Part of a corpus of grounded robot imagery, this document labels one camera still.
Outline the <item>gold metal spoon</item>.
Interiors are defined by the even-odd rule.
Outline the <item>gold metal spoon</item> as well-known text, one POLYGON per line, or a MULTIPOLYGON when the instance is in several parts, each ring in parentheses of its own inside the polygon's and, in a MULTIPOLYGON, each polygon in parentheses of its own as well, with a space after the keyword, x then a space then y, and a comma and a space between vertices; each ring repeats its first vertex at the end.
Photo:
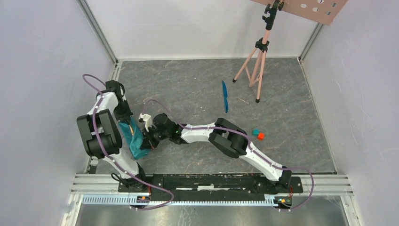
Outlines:
POLYGON ((131 136, 134 136, 135 131, 136 131, 136 126, 135 126, 135 124, 130 123, 130 124, 129 124, 129 128, 130 128, 131 136))

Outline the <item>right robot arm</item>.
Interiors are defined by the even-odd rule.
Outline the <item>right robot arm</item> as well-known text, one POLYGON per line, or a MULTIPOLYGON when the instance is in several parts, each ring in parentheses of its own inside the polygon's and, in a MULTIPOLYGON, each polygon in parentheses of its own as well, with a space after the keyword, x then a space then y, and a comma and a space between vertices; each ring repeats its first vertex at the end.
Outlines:
POLYGON ((155 118, 141 113, 139 122, 144 124, 142 149, 153 149, 161 140, 169 140, 177 145, 210 142, 224 155, 243 159, 257 168, 271 181, 275 191, 284 192, 291 185, 292 171, 262 153, 249 141, 244 130, 224 118, 218 118, 208 125, 195 126, 175 123, 165 113, 155 118))

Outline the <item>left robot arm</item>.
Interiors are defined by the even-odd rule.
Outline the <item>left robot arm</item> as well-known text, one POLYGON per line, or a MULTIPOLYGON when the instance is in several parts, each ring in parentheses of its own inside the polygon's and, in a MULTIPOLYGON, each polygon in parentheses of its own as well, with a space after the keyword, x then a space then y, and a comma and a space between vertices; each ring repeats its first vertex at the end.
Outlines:
POLYGON ((112 165, 112 178, 120 185, 142 192, 148 186, 143 168, 137 160, 148 149, 141 149, 144 136, 132 118, 124 86, 115 80, 104 83, 105 90, 96 95, 96 103, 77 118, 77 126, 86 153, 112 165))

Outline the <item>teal cloth napkin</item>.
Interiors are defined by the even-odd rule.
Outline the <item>teal cloth napkin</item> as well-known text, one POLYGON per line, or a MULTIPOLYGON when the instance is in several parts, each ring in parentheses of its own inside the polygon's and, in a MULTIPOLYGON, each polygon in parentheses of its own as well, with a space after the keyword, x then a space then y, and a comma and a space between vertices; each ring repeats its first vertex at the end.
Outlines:
POLYGON ((141 145, 143 144, 143 141, 144 141, 144 136, 143 136, 140 128, 138 127, 136 121, 133 118, 131 118, 130 123, 118 122, 118 125, 119 125, 120 130, 126 140, 126 143, 128 144, 131 154, 133 155, 135 160, 139 160, 139 159, 145 157, 150 152, 151 149, 150 148, 145 148, 145 149, 141 148, 141 145), (136 126, 136 131, 135 131, 134 136, 131 136, 131 133, 130 133, 130 128, 129 128, 130 123, 133 123, 136 126))

